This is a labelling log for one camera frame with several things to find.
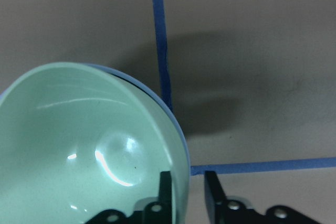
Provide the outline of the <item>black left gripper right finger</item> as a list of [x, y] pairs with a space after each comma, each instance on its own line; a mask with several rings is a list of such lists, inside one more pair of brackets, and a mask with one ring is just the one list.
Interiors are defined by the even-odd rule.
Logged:
[[225, 223], [223, 212], [226, 195], [215, 171], [205, 172], [204, 189], [205, 205], [210, 223]]

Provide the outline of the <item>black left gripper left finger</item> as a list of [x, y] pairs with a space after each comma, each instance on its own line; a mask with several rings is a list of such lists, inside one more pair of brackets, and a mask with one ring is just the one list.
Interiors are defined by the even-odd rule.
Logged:
[[172, 177], [169, 171], [160, 173], [159, 211], [161, 223], [172, 224]]

